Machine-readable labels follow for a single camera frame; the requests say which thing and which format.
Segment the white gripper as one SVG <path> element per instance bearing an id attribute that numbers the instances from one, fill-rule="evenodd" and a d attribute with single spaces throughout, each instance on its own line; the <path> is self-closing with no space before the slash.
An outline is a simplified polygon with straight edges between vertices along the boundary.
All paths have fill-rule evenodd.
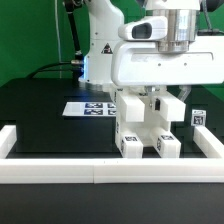
<path id="1" fill-rule="evenodd" d="M 185 53 L 161 53 L 156 42 L 120 42 L 114 49 L 111 80 L 117 86 L 145 86 L 149 106 L 159 111 L 158 85 L 180 86 L 179 100 L 191 93 L 188 85 L 224 82 L 224 37 L 199 36 Z"/>

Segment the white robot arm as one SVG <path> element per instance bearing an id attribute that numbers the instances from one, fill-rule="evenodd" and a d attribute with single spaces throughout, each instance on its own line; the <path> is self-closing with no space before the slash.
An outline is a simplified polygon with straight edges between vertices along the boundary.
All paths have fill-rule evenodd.
<path id="1" fill-rule="evenodd" d="M 224 82 L 224 37 L 197 34 L 201 0 L 142 0 L 146 15 L 125 23 L 110 0 L 85 0 L 90 50 L 80 81 L 105 92 L 122 88 L 143 107 L 149 87 Z"/>

